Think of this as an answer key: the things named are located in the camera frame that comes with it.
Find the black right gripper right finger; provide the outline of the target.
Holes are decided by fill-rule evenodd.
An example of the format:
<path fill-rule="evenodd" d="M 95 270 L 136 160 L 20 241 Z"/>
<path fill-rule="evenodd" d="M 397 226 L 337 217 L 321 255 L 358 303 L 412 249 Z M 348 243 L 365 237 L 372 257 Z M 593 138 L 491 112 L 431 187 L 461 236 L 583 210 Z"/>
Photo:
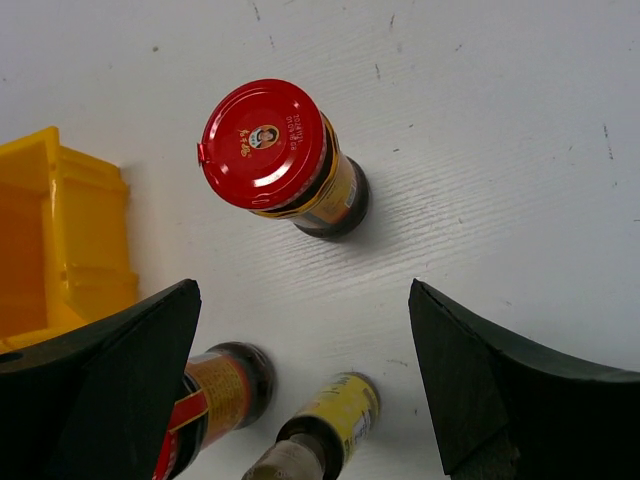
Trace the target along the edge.
<path fill-rule="evenodd" d="M 409 312 L 447 476 L 638 477 L 637 372 L 543 346 L 422 281 Z"/>

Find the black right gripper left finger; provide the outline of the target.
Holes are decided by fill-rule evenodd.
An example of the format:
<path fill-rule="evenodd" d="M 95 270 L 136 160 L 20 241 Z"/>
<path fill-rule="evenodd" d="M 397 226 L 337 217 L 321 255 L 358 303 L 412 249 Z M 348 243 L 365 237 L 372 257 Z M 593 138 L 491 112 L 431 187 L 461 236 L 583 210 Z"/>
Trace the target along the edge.
<path fill-rule="evenodd" d="M 151 478 L 200 308 L 197 282 L 185 279 L 2 354 L 2 478 Z"/>

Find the yellow-label small condiment bottle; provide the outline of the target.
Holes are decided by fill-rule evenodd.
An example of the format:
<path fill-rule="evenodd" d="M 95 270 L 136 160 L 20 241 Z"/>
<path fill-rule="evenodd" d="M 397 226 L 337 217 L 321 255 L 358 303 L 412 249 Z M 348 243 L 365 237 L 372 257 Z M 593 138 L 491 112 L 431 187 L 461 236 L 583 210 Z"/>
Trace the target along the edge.
<path fill-rule="evenodd" d="M 279 430 L 246 479 L 332 480 L 339 477 L 379 420 L 381 402 L 364 374 L 341 372 Z"/>

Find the red-lid chili sauce jar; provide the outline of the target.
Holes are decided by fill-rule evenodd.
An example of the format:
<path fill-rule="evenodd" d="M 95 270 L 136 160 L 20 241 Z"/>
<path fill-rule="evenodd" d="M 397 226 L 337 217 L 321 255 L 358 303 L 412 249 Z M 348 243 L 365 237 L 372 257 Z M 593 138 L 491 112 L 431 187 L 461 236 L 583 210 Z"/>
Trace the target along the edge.
<path fill-rule="evenodd" d="M 347 235 L 369 209 L 364 171 L 311 97 L 288 81 L 255 80 L 228 94 L 206 123 L 197 157 L 222 200 L 312 237 Z"/>

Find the yellow plastic bin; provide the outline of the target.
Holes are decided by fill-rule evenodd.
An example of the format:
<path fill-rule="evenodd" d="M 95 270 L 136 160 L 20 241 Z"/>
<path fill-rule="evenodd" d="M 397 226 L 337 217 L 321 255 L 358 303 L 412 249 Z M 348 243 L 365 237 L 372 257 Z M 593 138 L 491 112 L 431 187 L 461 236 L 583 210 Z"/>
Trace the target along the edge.
<path fill-rule="evenodd" d="M 120 169 L 50 126 L 1 147 L 1 350 L 26 348 L 138 300 Z"/>

